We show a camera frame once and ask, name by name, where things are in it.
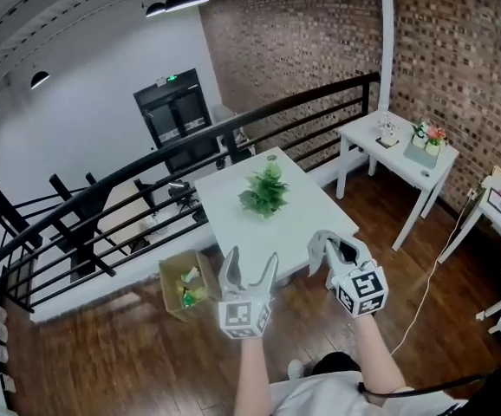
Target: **white wall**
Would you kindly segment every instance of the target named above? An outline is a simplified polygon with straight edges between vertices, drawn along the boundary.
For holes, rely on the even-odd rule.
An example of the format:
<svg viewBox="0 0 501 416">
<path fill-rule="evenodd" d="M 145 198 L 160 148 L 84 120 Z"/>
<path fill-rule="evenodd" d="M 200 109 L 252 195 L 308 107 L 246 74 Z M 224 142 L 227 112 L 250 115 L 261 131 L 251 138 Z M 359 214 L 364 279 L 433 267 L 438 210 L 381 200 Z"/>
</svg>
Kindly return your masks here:
<svg viewBox="0 0 501 416">
<path fill-rule="evenodd" d="M 73 189 L 87 185 L 86 172 L 100 179 L 148 154 L 154 144 L 133 93 L 162 75 L 195 68 L 208 107 L 220 103 L 195 9 L 145 19 L 140 1 L 128 0 L 77 23 L 31 59 L 51 79 L 31 91 L 36 70 L 25 62 L 0 91 L 0 188 L 12 203 L 53 193 L 53 173 Z M 142 179 L 165 175 L 162 166 Z"/>
</svg>

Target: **picture frame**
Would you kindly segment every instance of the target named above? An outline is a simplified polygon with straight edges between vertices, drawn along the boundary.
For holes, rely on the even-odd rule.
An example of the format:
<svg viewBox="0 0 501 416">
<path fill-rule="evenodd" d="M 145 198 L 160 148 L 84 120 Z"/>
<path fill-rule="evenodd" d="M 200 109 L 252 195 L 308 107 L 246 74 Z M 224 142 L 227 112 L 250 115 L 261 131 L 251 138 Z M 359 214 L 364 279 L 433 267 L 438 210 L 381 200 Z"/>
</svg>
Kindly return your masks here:
<svg viewBox="0 0 501 416">
<path fill-rule="evenodd" d="M 501 194 L 493 188 L 490 189 L 490 195 L 487 198 L 487 203 L 501 214 Z"/>
</svg>

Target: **brick wall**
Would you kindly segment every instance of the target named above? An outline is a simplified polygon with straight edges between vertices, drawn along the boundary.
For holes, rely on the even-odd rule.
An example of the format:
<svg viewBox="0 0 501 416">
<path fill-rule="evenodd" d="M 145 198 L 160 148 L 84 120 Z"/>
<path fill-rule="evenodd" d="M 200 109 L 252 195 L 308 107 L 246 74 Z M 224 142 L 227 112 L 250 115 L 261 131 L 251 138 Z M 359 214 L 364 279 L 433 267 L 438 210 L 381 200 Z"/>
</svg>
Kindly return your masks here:
<svg viewBox="0 0 501 416">
<path fill-rule="evenodd" d="M 380 70 L 380 5 L 211 0 L 201 16 L 224 104 L 242 112 Z M 391 109 L 447 129 L 461 154 L 443 197 L 458 209 L 469 187 L 493 164 L 501 166 L 501 0 L 395 0 L 395 13 Z M 320 101 L 264 123 L 274 127 L 328 104 Z"/>
</svg>

